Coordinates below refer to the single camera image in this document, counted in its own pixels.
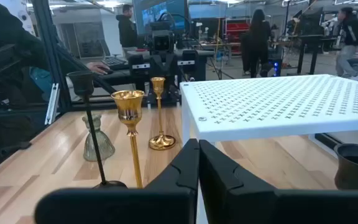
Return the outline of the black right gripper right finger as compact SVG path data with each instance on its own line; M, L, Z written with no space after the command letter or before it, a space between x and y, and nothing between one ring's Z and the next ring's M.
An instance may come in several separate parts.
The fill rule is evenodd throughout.
M209 224L358 224L358 190L278 189L200 140Z

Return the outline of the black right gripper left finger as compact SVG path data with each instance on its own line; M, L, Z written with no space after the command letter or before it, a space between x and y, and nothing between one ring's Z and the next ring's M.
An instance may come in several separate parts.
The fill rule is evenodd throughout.
M58 189L44 196L36 224L195 224L198 141L189 139L143 189L121 186Z

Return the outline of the gold candlestick holder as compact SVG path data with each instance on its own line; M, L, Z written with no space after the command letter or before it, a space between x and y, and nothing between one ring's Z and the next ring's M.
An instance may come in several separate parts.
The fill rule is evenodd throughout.
M153 77L150 79L153 86L153 91L156 94L157 107L158 107L158 124L159 124L159 134L158 136L152 137L149 139L149 147L156 151L164 151L171 149L176 143L176 139L173 136L164 134L162 126L162 93L164 89L164 77Z
M141 189L142 177L140 171L139 154L137 148L136 126L142 119L142 100L145 93L141 90L122 90L111 94L111 98L117 106L119 120L127 127L127 136L130 139L134 173L137 188Z

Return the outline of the black chess piece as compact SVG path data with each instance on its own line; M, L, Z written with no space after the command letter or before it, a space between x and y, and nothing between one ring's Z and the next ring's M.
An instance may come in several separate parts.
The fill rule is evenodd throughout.
M101 183L96 187L99 188L113 188L113 187L122 187L126 188L127 186L116 180L107 181L103 169L103 164L101 160L101 154L99 151L99 145L96 137L96 131L94 128L93 117L91 114L90 108L90 96L94 92L93 87L93 74L91 72L71 72L68 74L68 77L73 82L74 92L76 95L82 97L85 104L86 115L89 124L89 130L93 141L94 151L96 153L98 168L101 176Z

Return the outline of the green ribbed glass candle holder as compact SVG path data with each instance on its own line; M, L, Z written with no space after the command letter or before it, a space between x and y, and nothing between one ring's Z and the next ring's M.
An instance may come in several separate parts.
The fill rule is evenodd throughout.
M95 135L98 142L99 153L101 156L101 160L103 161L111 157L115 153L115 147L111 143L108 136L101 130L101 115L100 114L92 115L92 118L93 118ZM91 135L90 124L87 116L83 116L82 120L85 123L85 126L89 132L85 141L83 157L86 161L95 162L97 161L97 157L93 144L93 138Z

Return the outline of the black keyboard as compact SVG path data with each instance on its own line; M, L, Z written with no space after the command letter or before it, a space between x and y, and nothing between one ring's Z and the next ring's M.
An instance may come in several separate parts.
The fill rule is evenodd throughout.
M102 59L102 62L108 65L109 67L118 67L118 66L127 65L127 61L119 57L105 57Z

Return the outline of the person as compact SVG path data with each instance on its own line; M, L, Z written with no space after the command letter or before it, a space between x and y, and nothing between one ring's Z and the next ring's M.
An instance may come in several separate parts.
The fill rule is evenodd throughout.
M123 57L127 58L128 51L135 51L137 49L137 31L135 23L131 21L132 6L124 4L122 6L122 14L117 15L119 41L122 47Z
M243 72L249 73L251 78L255 78L257 75L258 62L262 67L268 64L270 36L270 24L265 20L264 11L256 9L249 31L244 34L241 43Z
M338 22L344 31L344 45L336 58L337 75L341 77L347 73L350 79L358 81L358 72L348 62L358 52L358 18L353 13L353 8L341 8Z
M54 78L54 69L49 65L49 56L42 39L25 30L23 22L0 4L0 47L13 44L18 50L29 53L26 64L29 75L37 86L38 94L33 93L28 99L32 103L44 103L43 111L30 116L32 130L25 127L12 125L10 128L0 126L0 162L19 149L25 149L31 145L30 140L42 129L40 120L46 115Z

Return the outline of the person's hand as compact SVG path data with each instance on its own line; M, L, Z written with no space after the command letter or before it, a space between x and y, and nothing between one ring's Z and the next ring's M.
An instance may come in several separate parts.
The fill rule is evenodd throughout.
M102 63L102 62L90 62L86 64L86 67L91 70L94 73L98 73L100 75L102 75L100 73L99 67L105 67L105 68L109 68L106 64Z

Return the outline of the large computer monitor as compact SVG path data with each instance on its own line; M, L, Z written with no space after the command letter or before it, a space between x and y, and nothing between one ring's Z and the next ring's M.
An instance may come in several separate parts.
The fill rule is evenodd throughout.
M132 0L137 33L151 31L152 22L169 21L174 32L184 32L189 27L188 0Z

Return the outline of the red tool cabinet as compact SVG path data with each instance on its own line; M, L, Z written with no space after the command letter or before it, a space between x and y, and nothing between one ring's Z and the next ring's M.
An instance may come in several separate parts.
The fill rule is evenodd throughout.
M244 18L227 18L223 22L223 37L226 42L239 43L241 37L249 31L250 19Z

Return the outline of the computer tower with blue lights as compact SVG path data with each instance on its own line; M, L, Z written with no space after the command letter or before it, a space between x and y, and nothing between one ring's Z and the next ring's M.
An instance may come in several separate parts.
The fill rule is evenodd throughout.
M273 77L280 77L282 71L282 62L283 62L282 51L278 51L278 52L270 51L268 55L268 62L269 65L272 67L271 71L269 71L269 74L271 74Z

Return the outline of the white perforated shelf riser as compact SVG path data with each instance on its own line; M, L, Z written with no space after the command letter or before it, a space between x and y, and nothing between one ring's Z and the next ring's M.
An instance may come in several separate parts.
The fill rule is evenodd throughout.
M334 75L182 82L182 141L358 131L358 81Z

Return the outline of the black standing desk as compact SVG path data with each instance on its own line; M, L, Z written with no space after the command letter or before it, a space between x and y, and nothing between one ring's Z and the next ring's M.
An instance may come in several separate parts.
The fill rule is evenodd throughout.
M309 75L313 75L316 67L317 56L320 50L323 50L325 43L333 44L337 40L333 36L324 35L291 35L288 37L287 49L288 53L293 50L296 46L299 48L298 65L296 66L296 72L287 73L288 76L301 75L303 68L303 58L305 55L305 49L308 45L311 48L312 56L310 63Z

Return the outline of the black office chair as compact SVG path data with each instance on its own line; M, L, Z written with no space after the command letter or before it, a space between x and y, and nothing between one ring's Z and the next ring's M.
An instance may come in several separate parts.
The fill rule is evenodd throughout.
M29 75L28 52L13 45L0 47L0 126L12 125L32 130L30 116L43 111L44 103L28 102L33 93L40 93Z

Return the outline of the white bracket strip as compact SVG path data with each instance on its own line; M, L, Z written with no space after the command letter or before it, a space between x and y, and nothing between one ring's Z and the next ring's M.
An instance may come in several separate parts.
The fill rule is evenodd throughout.
M51 89L44 125L51 125L55 121L57 115L59 96L60 96L60 85L58 83L54 83Z

